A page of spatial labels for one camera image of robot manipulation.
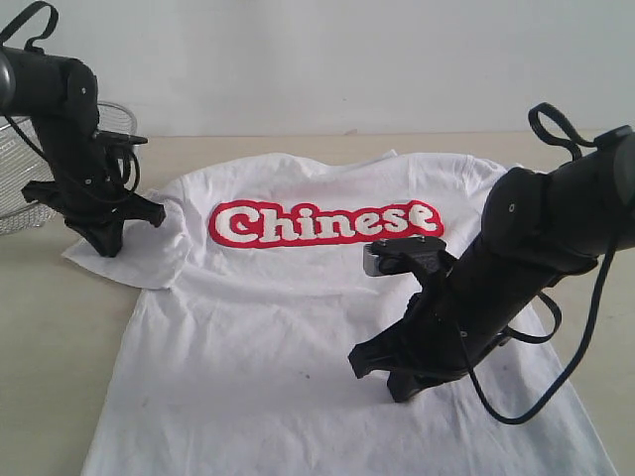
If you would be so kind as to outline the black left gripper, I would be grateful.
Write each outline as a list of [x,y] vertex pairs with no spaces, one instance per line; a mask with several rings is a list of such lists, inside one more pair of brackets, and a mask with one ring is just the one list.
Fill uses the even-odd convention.
[[[103,145],[94,140],[99,116],[80,119],[57,115],[32,119],[45,158],[61,195],[64,224],[101,256],[114,258],[122,249],[126,220],[158,228],[166,218],[162,204],[108,181]],[[107,213],[116,206],[113,213]]]

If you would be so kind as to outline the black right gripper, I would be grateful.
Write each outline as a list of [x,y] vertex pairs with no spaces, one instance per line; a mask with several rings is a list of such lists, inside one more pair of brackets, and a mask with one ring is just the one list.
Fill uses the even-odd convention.
[[465,252],[442,268],[415,276],[422,284],[406,315],[375,337],[355,344],[348,362],[357,379],[388,371],[395,403],[461,379],[541,290],[541,268],[490,252]]

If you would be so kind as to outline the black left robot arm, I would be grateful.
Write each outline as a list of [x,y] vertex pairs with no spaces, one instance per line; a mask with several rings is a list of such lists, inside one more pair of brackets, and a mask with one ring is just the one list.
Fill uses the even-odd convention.
[[163,205],[137,193],[136,147],[144,137],[99,127],[98,85],[78,59],[13,48],[1,51],[1,114],[12,128],[31,121],[37,138],[24,142],[49,166],[50,181],[29,181],[28,202],[61,214],[65,225],[102,257],[116,256],[128,220],[160,226]]

